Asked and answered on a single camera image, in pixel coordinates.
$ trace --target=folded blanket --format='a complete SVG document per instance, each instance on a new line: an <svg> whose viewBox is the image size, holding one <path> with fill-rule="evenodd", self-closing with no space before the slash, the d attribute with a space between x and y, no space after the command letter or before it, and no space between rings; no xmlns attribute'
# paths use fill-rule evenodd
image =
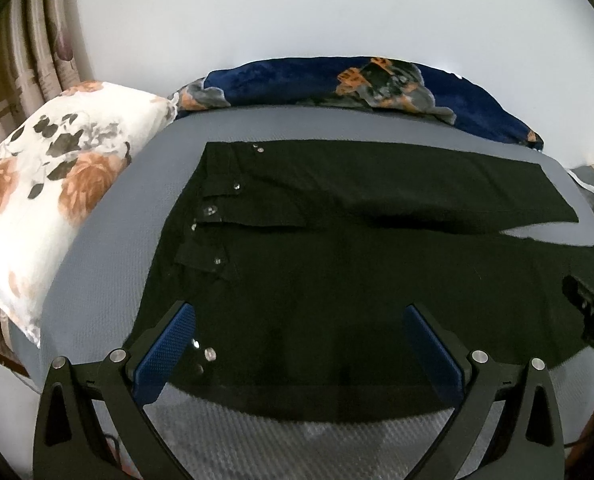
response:
<svg viewBox="0 0 594 480"><path fill-rule="evenodd" d="M0 144L0 309L39 347L44 297L78 229L173 102L88 81Z"/></svg>
<svg viewBox="0 0 594 480"><path fill-rule="evenodd" d="M177 118L246 105L313 105L397 110L433 116L485 139L536 150L543 141L467 79L384 57L313 57L254 61L217 70L182 87Z"/></svg>

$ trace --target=floral pillow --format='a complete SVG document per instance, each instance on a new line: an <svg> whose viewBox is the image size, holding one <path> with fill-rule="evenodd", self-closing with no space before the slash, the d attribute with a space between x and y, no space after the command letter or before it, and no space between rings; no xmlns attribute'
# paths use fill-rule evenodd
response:
<svg viewBox="0 0 594 480"><path fill-rule="evenodd" d="M154 94L87 81L0 144L0 309L38 347L44 297L80 225L176 113Z"/></svg>

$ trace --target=black pants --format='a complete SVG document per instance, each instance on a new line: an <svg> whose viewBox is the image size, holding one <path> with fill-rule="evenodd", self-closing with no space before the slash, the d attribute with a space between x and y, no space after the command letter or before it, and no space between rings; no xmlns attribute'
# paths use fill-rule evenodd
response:
<svg viewBox="0 0 594 480"><path fill-rule="evenodd" d="M561 282L594 286L594 248L498 230L576 220L535 164L405 144L209 143L127 343L186 300L200 348L171 382L190 394L293 420L438 410L403 308L424 303L497 361L560 364L583 348Z"/></svg>

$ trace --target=silver bolt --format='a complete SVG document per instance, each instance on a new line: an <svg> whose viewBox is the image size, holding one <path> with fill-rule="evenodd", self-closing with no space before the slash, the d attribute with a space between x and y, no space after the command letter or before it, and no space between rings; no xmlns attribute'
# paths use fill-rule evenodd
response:
<svg viewBox="0 0 594 480"><path fill-rule="evenodd" d="M535 370L543 370L546 367L545 362L539 359L538 357L535 357L535 359L530 361L530 364Z"/></svg>
<svg viewBox="0 0 594 480"><path fill-rule="evenodd" d="M126 351L122 348L118 348L117 350L113 350L110 352L110 360L114 363L120 363L124 359L126 359Z"/></svg>
<svg viewBox="0 0 594 480"><path fill-rule="evenodd" d="M207 348L203 351L203 356L207 361L215 361L215 359L217 359L217 352L214 348Z"/></svg>
<svg viewBox="0 0 594 480"><path fill-rule="evenodd" d="M55 370L59 370L59 368L61 368L65 364L66 364L66 357L59 356L59 357L56 357L55 359L53 359L52 366Z"/></svg>
<svg viewBox="0 0 594 480"><path fill-rule="evenodd" d="M477 362L484 364L488 362L488 354L483 350L475 350L472 352L472 358Z"/></svg>

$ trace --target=white wall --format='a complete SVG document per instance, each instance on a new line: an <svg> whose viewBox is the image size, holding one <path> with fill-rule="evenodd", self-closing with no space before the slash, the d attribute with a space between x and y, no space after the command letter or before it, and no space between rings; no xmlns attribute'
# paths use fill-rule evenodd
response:
<svg viewBox="0 0 594 480"><path fill-rule="evenodd" d="M22 477L33 465L33 438L39 395L0 365L0 453Z"/></svg>
<svg viewBox="0 0 594 480"><path fill-rule="evenodd" d="M395 57L483 86L562 164L594 162L586 0L69 0L68 12L87 78L166 95L256 59Z"/></svg>

